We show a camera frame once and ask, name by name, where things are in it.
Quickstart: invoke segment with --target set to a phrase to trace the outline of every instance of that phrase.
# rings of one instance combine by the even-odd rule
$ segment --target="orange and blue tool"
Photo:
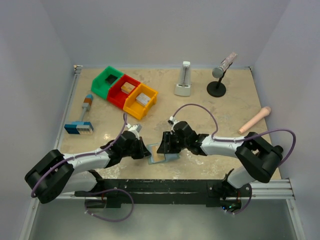
[[[82,104],[82,113],[79,121],[68,122],[64,125],[64,129],[68,134],[80,134],[80,135],[91,135],[94,132],[94,127],[89,121],[83,121],[87,111],[90,110],[94,96],[88,94]]]

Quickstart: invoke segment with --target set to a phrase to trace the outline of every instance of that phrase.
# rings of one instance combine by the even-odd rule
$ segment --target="microphone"
[[[228,67],[236,60],[238,54],[232,52],[229,56],[225,58],[220,64],[220,66],[215,67],[212,70],[212,76],[216,79],[221,78],[224,75],[224,72],[228,69]]]

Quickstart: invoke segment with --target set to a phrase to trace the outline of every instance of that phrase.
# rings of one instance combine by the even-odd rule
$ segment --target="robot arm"
[[[68,162],[55,168],[41,181],[35,195],[42,204],[45,204],[54,200],[61,193],[91,190],[97,181],[87,171],[112,167],[125,157],[143,159],[151,155],[142,137],[139,136],[142,126],[128,124],[127,127],[129,130],[124,131],[118,140],[105,151],[103,149],[108,147],[113,140],[94,151],[81,154],[62,154],[57,149],[51,150],[26,174],[25,181],[33,189],[40,178],[57,163],[71,158]]]
[[[158,154],[179,153],[188,149],[195,155],[222,155],[238,158],[242,166],[231,171],[226,178],[228,184],[239,189],[255,180],[268,183],[282,160],[283,148],[272,146],[262,137],[246,140],[256,135],[250,132],[245,137],[214,137],[197,134],[185,121],[170,117],[171,131],[165,131]]]

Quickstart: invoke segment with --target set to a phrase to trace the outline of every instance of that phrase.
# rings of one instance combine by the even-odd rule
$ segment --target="metal frame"
[[[62,139],[64,137],[64,123],[68,119],[70,106],[73,102],[73,98],[76,92],[78,79],[81,74],[83,66],[75,65],[74,66],[74,77],[71,90],[69,93],[68,101],[64,109],[62,120],[59,126],[59,132],[54,144],[55,149],[60,149],[62,144]],[[305,233],[303,230],[302,222],[297,210],[294,193],[289,179],[281,180],[271,180],[269,183],[261,182],[252,182],[252,199],[259,200],[286,200],[288,210],[291,216],[291,221],[293,228],[298,240],[305,240]],[[73,193],[63,193],[58,196],[56,199],[97,199],[100,197],[75,197]],[[234,197],[228,197],[227,200],[232,200]],[[27,210],[26,218],[22,226],[21,234],[19,240],[29,240],[32,226],[36,217],[36,213],[39,206],[39,200],[37,198],[32,198],[30,201],[29,208]]]

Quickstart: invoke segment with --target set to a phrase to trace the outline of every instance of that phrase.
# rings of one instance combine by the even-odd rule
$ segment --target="yellow bin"
[[[144,93],[150,98],[150,101],[146,106],[142,106],[136,101],[136,97]],[[134,116],[136,119],[141,120],[145,115],[147,115],[152,105],[155,105],[157,102],[158,92],[148,87],[147,85],[141,83],[138,87],[133,90],[133,92],[125,100],[123,111]]]

